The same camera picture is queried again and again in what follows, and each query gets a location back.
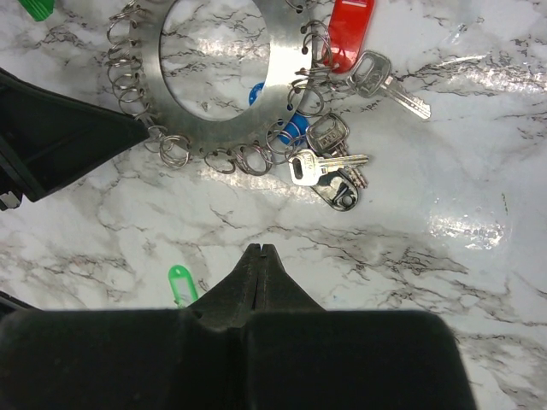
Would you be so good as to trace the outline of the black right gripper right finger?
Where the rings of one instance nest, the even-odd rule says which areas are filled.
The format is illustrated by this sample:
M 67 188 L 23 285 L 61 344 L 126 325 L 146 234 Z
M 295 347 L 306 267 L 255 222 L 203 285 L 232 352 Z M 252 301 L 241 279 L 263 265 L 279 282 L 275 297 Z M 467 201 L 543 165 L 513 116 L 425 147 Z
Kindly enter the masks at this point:
M 475 409 L 456 338 L 419 310 L 270 311 L 244 328 L 249 409 Z

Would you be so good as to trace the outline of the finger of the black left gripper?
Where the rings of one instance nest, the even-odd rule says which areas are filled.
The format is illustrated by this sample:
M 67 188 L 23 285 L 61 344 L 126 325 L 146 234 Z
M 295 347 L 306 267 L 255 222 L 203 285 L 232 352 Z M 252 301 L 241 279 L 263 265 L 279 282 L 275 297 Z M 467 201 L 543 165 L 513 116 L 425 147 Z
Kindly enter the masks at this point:
M 65 188 L 142 143 L 133 117 L 41 89 L 1 72 L 1 207 Z

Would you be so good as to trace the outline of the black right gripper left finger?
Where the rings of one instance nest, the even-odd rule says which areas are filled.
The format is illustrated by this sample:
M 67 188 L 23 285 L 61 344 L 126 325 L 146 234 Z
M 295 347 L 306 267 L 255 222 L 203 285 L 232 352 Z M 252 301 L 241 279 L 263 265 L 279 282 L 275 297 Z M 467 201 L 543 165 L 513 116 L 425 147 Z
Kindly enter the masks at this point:
M 240 391 L 241 333 L 262 248 L 182 309 L 21 309 L 1 322 L 4 409 L 223 409 Z

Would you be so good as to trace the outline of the metal disc keyring organizer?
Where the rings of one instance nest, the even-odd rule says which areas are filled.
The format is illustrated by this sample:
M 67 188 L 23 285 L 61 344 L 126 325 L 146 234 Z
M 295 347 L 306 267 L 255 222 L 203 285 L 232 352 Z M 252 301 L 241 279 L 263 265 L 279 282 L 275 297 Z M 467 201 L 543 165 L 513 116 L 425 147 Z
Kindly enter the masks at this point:
M 303 147 L 278 134 L 321 115 L 326 26 L 310 1 L 129 1 L 109 18 L 107 75 L 145 148 L 172 169 L 204 161 L 262 176 Z M 251 88 L 263 82 L 250 106 Z

